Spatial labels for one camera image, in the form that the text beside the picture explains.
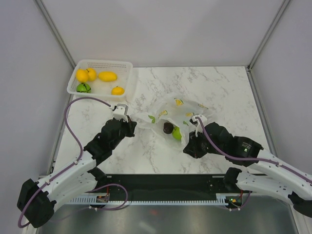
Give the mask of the large green fake apple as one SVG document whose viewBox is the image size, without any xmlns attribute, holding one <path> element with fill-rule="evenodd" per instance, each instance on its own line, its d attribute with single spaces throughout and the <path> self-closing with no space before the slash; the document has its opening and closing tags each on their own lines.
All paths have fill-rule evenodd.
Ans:
<svg viewBox="0 0 312 234">
<path fill-rule="evenodd" d="M 174 139 L 181 141 L 182 135 L 180 133 L 180 128 L 179 127 L 174 127 L 172 131 L 172 136 Z"/>
</svg>

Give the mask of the white lemon-print plastic bag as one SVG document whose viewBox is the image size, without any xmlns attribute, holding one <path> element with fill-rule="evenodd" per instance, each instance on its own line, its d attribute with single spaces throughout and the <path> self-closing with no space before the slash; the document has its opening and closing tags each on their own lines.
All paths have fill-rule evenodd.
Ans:
<svg viewBox="0 0 312 234">
<path fill-rule="evenodd" d="M 196 129 L 191 123 L 195 115 L 203 115 L 207 120 L 213 120 L 213 112 L 206 106 L 178 95 L 165 95 L 157 99 L 147 112 L 135 112 L 131 119 L 137 122 L 137 127 L 150 129 L 169 146 L 182 150 L 189 142 L 189 133 Z M 181 139 L 163 131 L 164 123 L 178 127 Z"/>
</svg>

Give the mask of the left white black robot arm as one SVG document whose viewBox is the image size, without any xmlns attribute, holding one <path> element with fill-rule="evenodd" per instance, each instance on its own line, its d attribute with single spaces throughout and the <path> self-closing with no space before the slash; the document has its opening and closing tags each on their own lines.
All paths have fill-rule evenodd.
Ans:
<svg viewBox="0 0 312 234">
<path fill-rule="evenodd" d="M 104 191 L 107 181 L 98 165 L 112 155 L 125 137 L 134 137 L 136 126 L 137 122 L 131 119 L 110 119 L 72 163 L 38 181 L 25 181 L 17 202 L 21 217 L 38 228 L 76 196 L 92 190 Z"/>
</svg>

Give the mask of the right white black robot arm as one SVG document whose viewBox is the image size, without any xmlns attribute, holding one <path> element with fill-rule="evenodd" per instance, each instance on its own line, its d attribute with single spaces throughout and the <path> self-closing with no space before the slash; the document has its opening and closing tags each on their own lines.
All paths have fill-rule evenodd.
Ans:
<svg viewBox="0 0 312 234">
<path fill-rule="evenodd" d="M 261 193 L 280 199 L 300 214 L 312 215 L 312 176 L 280 160 L 270 151 L 250 138 L 233 136 L 223 126 L 212 122 L 204 125 L 199 117 L 189 124 L 189 142 L 183 152 L 200 158 L 206 154 L 224 156 L 236 166 L 259 171 L 267 178 L 260 178 L 237 167 L 229 168 L 223 179 L 223 187 L 228 192 L 243 190 Z"/>
</svg>

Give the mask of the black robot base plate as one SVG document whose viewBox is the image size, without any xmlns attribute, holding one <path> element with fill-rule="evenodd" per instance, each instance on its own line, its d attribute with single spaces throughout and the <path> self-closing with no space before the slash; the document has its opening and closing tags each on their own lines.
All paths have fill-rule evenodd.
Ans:
<svg viewBox="0 0 312 234">
<path fill-rule="evenodd" d="M 107 174 L 96 188 L 108 191 L 113 200 L 193 200 L 212 199 L 216 194 L 239 194 L 239 188 L 227 188 L 224 175 L 211 174 Z"/>
</svg>

